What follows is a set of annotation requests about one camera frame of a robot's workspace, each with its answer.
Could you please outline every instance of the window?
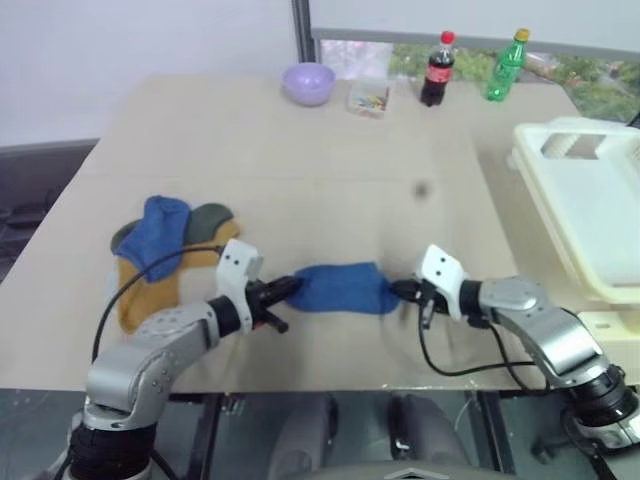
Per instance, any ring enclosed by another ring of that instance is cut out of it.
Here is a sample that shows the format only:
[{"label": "window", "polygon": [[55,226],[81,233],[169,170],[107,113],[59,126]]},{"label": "window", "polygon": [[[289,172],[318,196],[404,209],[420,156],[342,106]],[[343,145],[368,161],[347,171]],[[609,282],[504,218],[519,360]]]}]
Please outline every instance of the window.
[{"label": "window", "polygon": [[[433,46],[322,40],[322,62],[340,78],[414,78],[424,74]],[[455,50],[454,80],[484,83],[496,50]],[[585,117],[628,122],[640,110],[640,62],[528,53],[520,82],[563,86]]]}]

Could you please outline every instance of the black cable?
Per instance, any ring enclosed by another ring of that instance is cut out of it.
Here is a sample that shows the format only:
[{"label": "black cable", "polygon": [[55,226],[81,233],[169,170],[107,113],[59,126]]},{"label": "black cable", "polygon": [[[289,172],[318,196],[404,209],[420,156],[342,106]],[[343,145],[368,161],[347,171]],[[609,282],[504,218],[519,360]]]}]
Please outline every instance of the black cable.
[{"label": "black cable", "polygon": [[511,375],[511,378],[513,379],[513,381],[518,384],[520,389],[522,389],[522,391],[524,393],[526,393],[527,395],[534,395],[534,396],[535,395],[546,395],[547,393],[549,393],[551,391],[551,384],[549,383],[549,380],[547,380],[547,379],[545,379],[545,382],[544,382],[544,390],[542,390],[541,392],[536,392],[536,391],[530,389],[527,386],[527,384],[522,381],[522,379],[518,376],[518,374],[516,373],[516,371],[513,368],[513,362],[511,362],[509,360],[509,357],[507,356],[507,349],[504,346],[504,342],[502,341],[502,338],[500,337],[500,334],[498,333],[498,330],[493,325],[489,325],[489,328],[491,329],[491,333],[493,333],[493,336],[496,339],[496,343],[498,344],[498,350],[500,350],[500,356],[502,357],[502,360],[504,360],[505,368],[509,372],[509,375]]},{"label": "black cable", "polygon": [[166,475],[169,480],[180,480],[176,472],[173,471],[171,466],[167,463],[167,461],[162,458],[162,456],[158,453],[157,450],[153,450],[151,452],[151,459],[156,462],[156,465],[162,470],[162,472]]},{"label": "black cable", "polygon": [[567,436],[567,438],[573,444],[573,446],[576,447],[576,450],[582,453],[585,457],[589,459],[596,457],[597,449],[593,443],[590,444],[591,450],[587,450],[584,445],[580,444],[580,440],[576,439],[576,437],[573,436],[573,433],[571,432],[571,428],[568,422],[570,415],[571,415],[571,411],[566,407],[562,410],[562,413],[560,414],[560,423],[562,423],[562,430],[564,431],[564,434]]},{"label": "black cable", "polygon": [[636,116],[629,120],[627,127],[635,127],[635,123],[640,120],[640,112],[636,113]]},{"label": "black cable", "polygon": [[58,467],[58,471],[53,476],[53,480],[62,480],[62,476],[64,475],[64,471],[71,464],[71,455],[67,452],[67,456],[64,457],[62,464]]},{"label": "black cable", "polygon": [[[492,363],[489,365],[480,365],[478,367],[472,367],[472,368],[467,368],[465,370],[457,370],[457,371],[453,371],[453,372],[449,372],[446,370],[441,369],[440,367],[437,367],[434,363],[433,360],[431,360],[431,357],[429,356],[429,352],[427,351],[427,344],[424,338],[424,328],[422,326],[422,315],[424,312],[425,306],[424,305],[420,305],[420,307],[418,308],[418,312],[419,312],[419,316],[418,316],[418,336],[420,338],[420,347],[422,348],[422,355],[424,356],[425,361],[427,362],[427,365],[429,365],[429,367],[436,373],[445,376],[445,377],[461,377],[463,375],[469,375],[470,373],[477,373],[477,372],[484,372],[486,370],[494,370],[496,368],[506,368],[507,364],[506,363]],[[509,365],[511,367],[531,367],[531,366],[535,366],[535,363],[533,362],[509,362]]]},{"label": "black cable", "polygon": [[100,351],[100,340],[102,338],[102,332],[104,330],[105,324],[107,323],[107,318],[109,318],[109,314],[111,313],[111,310],[113,309],[113,307],[116,304],[116,302],[120,299],[120,297],[124,294],[124,292],[126,292],[129,288],[131,288],[131,286],[134,283],[136,283],[138,280],[140,280],[146,273],[149,272],[149,270],[157,267],[162,262],[166,262],[170,258],[177,257],[178,255],[183,255],[185,253],[190,253],[190,252],[216,252],[216,253],[220,254],[222,252],[222,249],[223,249],[223,247],[190,247],[190,248],[183,248],[181,250],[177,250],[175,252],[168,253],[167,255],[165,255],[163,257],[160,257],[159,259],[157,259],[156,261],[150,263],[145,268],[143,268],[141,271],[136,273],[133,277],[131,277],[131,279],[129,281],[127,281],[127,283],[125,283],[116,292],[116,294],[113,297],[111,297],[111,300],[109,300],[109,303],[107,303],[107,306],[105,307],[104,312],[102,313],[102,317],[100,318],[100,322],[98,323],[98,328],[96,329],[96,335],[93,338],[93,349],[91,350],[91,363],[95,362],[96,358],[98,358],[98,353]]}]

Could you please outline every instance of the plastic container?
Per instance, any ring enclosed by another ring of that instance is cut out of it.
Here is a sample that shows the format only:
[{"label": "plastic container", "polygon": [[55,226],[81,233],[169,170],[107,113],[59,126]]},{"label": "plastic container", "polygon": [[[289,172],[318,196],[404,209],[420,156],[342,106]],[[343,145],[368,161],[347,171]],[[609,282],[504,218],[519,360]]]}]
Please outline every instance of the plastic container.
[{"label": "plastic container", "polygon": [[329,101],[336,75],[320,63],[299,63],[289,67],[282,76],[282,88],[294,102],[317,107]]},{"label": "plastic container", "polygon": [[520,170],[565,269],[589,297],[640,304],[640,130],[559,118],[519,125]]},{"label": "plastic container", "polygon": [[389,109],[390,98],[390,82],[356,80],[349,89],[347,110],[363,117],[382,119]]}]

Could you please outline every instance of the beige table surface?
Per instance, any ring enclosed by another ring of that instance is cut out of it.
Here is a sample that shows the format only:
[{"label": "beige table surface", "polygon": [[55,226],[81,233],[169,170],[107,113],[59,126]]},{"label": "beige table surface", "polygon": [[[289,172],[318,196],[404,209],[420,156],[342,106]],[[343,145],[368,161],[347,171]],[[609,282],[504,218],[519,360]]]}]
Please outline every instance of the beige table surface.
[{"label": "beige table surface", "polygon": [[[149,80],[0,286],[0,387],[84,388],[113,269],[110,237],[138,218],[154,194],[194,207],[228,205],[241,238],[265,257],[265,280],[311,264],[366,260],[375,260],[390,279],[406,277],[424,248],[437,243],[476,278],[510,275],[519,267],[551,286],[564,285],[557,281],[560,267],[539,264],[557,263],[548,238],[526,234],[541,227],[526,220],[536,218],[535,211],[509,211],[526,191],[502,188],[512,173],[504,154],[516,123],[575,110],[557,87],[517,87],[510,102],[494,105],[473,85],[452,84],[442,107],[426,109],[408,86],[398,85],[389,117],[374,121],[344,110],[344,83],[330,104],[309,109],[284,99],[271,80]],[[429,195],[417,198],[416,184],[424,182]],[[502,222],[494,201],[506,212]],[[546,247],[537,245],[539,238]],[[529,254],[527,242],[539,251]],[[189,271],[180,283],[183,301],[215,292],[212,269]],[[559,287],[557,295],[572,308],[584,304],[575,292]],[[291,323],[289,333],[264,328],[223,340],[185,372],[176,390],[515,388],[502,370],[453,379],[434,374],[420,356],[413,308],[385,317],[309,315],[285,306],[275,311]],[[121,337],[111,319],[103,348]],[[513,358],[524,358],[517,341],[504,337]],[[428,343],[447,368],[498,360],[489,333],[442,318]],[[525,379],[541,384],[534,369],[523,370]]]}]

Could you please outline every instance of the white wall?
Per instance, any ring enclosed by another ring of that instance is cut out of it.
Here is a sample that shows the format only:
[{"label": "white wall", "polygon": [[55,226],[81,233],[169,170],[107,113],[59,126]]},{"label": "white wall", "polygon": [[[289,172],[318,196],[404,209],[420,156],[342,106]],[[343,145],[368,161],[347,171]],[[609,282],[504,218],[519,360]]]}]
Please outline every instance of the white wall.
[{"label": "white wall", "polygon": [[0,146],[99,137],[154,73],[279,75],[289,0],[0,0]]},{"label": "white wall", "polygon": [[496,48],[527,27],[530,51],[640,61],[640,0],[310,0],[310,7],[316,38],[437,41],[453,30],[460,46]]}]

